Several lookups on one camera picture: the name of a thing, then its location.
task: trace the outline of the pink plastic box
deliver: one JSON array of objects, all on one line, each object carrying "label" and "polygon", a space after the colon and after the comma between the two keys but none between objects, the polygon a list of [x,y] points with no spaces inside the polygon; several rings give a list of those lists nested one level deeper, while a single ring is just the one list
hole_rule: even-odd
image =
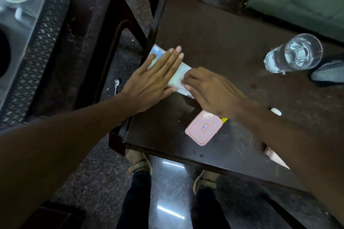
[{"label": "pink plastic box", "polygon": [[204,146],[222,127],[222,120],[214,114],[202,110],[185,130],[198,145]]}]

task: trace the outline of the spoon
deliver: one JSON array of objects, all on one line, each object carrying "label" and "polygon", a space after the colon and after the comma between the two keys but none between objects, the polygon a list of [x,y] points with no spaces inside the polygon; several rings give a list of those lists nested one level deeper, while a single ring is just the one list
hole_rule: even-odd
[{"label": "spoon", "polygon": [[117,87],[121,83],[121,80],[119,78],[114,79],[114,94],[117,94]]}]

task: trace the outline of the right hand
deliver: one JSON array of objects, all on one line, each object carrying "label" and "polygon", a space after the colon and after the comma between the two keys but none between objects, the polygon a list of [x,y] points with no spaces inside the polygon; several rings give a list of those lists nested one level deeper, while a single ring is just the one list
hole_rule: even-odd
[{"label": "right hand", "polygon": [[187,71],[182,84],[203,110],[221,118],[235,118],[240,104],[247,100],[226,77],[203,67]]}]

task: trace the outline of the left hand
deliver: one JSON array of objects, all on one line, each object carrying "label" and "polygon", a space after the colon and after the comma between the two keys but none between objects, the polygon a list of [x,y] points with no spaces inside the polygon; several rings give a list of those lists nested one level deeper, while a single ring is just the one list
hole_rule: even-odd
[{"label": "left hand", "polygon": [[135,112],[149,109],[176,91],[175,87],[166,87],[182,63],[184,53],[181,51],[180,46],[169,49],[148,70],[156,58],[156,54],[150,54],[143,65],[132,74],[120,94],[128,97],[128,102],[135,107]]}]

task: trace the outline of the granite floor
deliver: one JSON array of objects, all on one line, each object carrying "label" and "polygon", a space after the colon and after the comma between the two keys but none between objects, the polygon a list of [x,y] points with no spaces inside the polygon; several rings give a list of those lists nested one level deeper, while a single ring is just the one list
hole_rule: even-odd
[{"label": "granite floor", "polygon": [[[240,13],[246,0],[203,0],[228,11]],[[127,0],[144,33],[148,35],[152,16],[148,0]],[[119,91],[138,67],[142,48],[125,30],[122,33],[101,100],[114,95],[115,77],[122,80]],[[190,208],[195,197],[192,183],[200,170],[150,156],[152,174],[150,228],[192,228]],[[52,201],[76,206],[88,213],[84,228],[115,228],[132,174],[129,162],[108,147],[108,137],[92,149]],[[308,228],[339,228],[320,204],[308,195],[262,188],[234,177],[220,176],[216,196],[232,228],[290,228],[260,197],[268,192],[280,205]],[[176,217],[157,208],[169,209]]]}]

